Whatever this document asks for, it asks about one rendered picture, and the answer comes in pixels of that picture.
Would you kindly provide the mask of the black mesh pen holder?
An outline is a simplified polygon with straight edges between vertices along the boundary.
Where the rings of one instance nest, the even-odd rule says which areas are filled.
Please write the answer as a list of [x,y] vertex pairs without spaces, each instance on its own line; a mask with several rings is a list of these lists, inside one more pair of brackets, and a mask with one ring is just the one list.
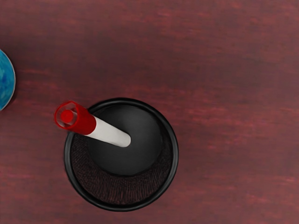
[[69,132],[64,167],[75,191],[101,209],[125,212],[157,200],[178,167],[178,141],[165,116],[130,98],[100,101],[88,110],[128,133],[131,144],[118,147]]

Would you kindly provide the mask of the blue round bowl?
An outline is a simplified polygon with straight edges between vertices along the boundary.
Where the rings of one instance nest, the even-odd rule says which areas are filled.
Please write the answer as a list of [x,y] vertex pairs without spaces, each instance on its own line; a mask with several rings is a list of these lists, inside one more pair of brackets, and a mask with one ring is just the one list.
[[11,101],[16,86],[16,75],[9,57],[0,49],[0,111]]

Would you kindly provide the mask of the white marker with red cap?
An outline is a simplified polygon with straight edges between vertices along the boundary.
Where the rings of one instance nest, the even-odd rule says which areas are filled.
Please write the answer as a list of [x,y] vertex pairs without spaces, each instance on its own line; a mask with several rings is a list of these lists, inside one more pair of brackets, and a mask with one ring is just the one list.
[[66,101],[59,105],[54,113],[54,121],[64,130],[118,147],[128,147],[131,143],[131,137],[127,133],[95,117],[74,101]]

